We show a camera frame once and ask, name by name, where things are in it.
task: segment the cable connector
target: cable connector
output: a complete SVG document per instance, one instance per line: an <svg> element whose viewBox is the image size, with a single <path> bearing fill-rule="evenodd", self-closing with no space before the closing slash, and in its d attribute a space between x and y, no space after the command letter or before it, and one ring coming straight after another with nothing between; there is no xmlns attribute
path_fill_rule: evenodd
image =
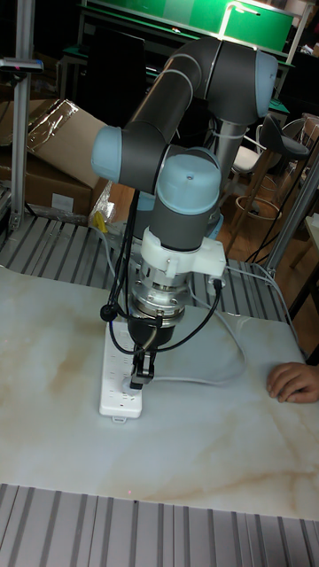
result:
<svg viewBox="0 0 319 567"><path fill-rule="evenodd" d="M214 285L214 290L216 291L216 295L220 294L222 291L222 280L215 279L213 285Z"/></svg>
<svg viewBox="0 0 319 567"><path fill-rule="evenodd" d="M115 304L103 305L100 310L100 317L105 322L111 322L118 316L118 306Z"/></svg>

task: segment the white power strip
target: white power strip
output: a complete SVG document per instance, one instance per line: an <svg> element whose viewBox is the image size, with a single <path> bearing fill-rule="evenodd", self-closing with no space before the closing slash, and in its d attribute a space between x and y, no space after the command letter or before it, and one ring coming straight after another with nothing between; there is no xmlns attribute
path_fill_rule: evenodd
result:
<svg viewBox="0 0 319 567"><path fill-rule="evenodd" d="M133 350L128 325L114 321L113 330L121 346ZM110 416L116 423L125 423L128 417L137 418L142 412L142 391L136 390L133 396L123 391L123 380L130 377L132 363L133 356L122 354L114 346L106 325L99 412L102 416Z"/></svg>

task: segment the light blue joint cap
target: light blue joint cap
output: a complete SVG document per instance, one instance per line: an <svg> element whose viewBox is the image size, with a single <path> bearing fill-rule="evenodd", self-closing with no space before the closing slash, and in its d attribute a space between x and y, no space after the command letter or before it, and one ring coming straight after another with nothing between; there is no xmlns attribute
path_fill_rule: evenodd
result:
<svg viewBox="0 0 319 567"><path fill-rule="evenodd" d="M275 85L278 62L275 57L257 50L256 53L256 107L258 116L266 116Z"/></svg>
<svg viewBox="0 0 319 567"><path fill-rule="evenodd" d="M166 161L156 191L171 211L202 214L218 200L221 179L221 172L213 162L198 156L176 155Z"/></svg>
<svg viewBox="0 0 319 567"><path fill-rule="evenodd" d="M121 173L121 153L121 128L103 126L93 144L91 165L94 173L118 183Z"/></svg>

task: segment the human hand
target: human hand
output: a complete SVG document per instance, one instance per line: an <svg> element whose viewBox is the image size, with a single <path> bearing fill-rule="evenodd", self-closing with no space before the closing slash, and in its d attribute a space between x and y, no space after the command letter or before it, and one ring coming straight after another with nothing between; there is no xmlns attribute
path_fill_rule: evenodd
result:
<svg viewBox="0 0 319 567"><path fill-rule="evenodd" d="M267 378L271 398L306 404L319 400L319 368L288 362L275 366Z"/></svg>

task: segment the metal grating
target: metal grating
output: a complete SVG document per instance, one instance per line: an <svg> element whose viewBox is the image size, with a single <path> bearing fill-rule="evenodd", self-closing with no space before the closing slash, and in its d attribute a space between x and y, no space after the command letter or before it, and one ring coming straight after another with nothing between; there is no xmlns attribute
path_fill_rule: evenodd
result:
<svg viewBox="0 0 319 567"><path fill-rule="evenodd" d="M319 523L2 485L1 567L318 567Z"/></svg>
<svg viewBox="0 0 319 567"><path fill-rule="evenodd" d="M104 243L95 231L29 215L22 228L0 249L0 264L21 274L103 289L112 282ZM229 265L247 274L249 271L261 274L251 264L229 260ZM201 300L209 303L203 276L193 277L193 289ZM273 288L249 275L229 271L220 309L237 315L285 321Z"/></svg>

